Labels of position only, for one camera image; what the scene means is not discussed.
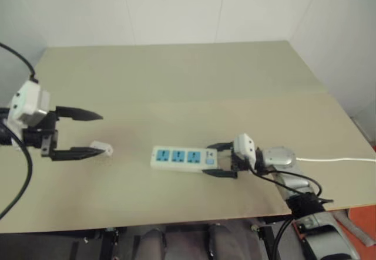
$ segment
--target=power strip switch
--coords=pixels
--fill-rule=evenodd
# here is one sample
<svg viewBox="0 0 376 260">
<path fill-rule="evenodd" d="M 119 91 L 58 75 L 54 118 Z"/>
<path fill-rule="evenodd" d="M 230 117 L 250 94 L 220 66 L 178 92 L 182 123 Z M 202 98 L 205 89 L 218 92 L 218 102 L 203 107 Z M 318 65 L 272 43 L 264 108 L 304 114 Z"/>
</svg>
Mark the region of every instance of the power strip switch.
<svg viewBox="0 0 376 260">
<path fill-rule="evenodd" d="M 155 146 L 150 165 L 162 170 L 202 172 L 218 169 L 217 161 L 217 150 L 212 148 Z"/>
</svg>

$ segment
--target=beige tabletop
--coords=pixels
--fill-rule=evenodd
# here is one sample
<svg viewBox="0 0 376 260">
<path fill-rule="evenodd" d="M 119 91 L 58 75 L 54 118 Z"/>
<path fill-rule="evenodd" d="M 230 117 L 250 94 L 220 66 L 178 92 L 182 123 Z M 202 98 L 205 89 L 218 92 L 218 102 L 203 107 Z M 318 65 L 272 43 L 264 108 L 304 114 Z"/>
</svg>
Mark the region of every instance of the beige tabletop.
<svg viewBox="0 0 376 260">
<path fill-rule="evenodd" d="M 113 156 L 51 162 L 31 150 L 33 177 L 0 232 L 60 231 L 288 214 L 276 187 L 150 168 L 154 145 L 206 147 L 249 134 L 298 157 L 374 158 L 338 103 L 287 42 L 50 48 L 36 67 L 56 105 L 104 120 L 58 122 L 59 148 L 110 143 Z M 0 208 L 26 175 L 1 147 Z M 224 154 L 223 167 L 228 166 Z M 327 209 L 376 203 L 374 163 L 303 163 Z"/>
</svg>

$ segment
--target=orange object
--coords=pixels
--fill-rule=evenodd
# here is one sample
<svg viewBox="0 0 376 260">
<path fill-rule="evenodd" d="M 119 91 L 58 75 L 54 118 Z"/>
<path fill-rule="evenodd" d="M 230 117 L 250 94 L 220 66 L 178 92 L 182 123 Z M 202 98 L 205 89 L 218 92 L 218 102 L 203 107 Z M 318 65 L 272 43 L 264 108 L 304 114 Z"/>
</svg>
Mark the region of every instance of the orange object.
<svg viewBox="0 0 376 260">
<path fill-rule="evenodd" d="M 350 220 L 370 237 L 376 239 L 376 205 L 365 207 L 351 208 L 349 213 Z M 346 233 L 348 239 L 355 246 L 359 253 L 361 260 L 375 260 L 376 259 L 376 245 L 365 247 L 365 245 L 355 237 L 344 226 L 342 230 Z"/>
</svg>

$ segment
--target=power strip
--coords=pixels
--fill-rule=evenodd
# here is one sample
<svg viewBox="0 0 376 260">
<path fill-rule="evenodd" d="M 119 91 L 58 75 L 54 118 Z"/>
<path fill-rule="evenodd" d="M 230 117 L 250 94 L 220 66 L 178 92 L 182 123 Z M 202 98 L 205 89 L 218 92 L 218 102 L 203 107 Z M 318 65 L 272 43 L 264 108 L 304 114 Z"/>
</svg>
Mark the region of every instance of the power strip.
<svg viewBox="0 0 376 260">
<path fill-rule="evenodd" d="M 150 165 L 155 169 L 201 172 L 218 169 L 217 150 L 212 148 L 155 146 Z"/>
</svg>

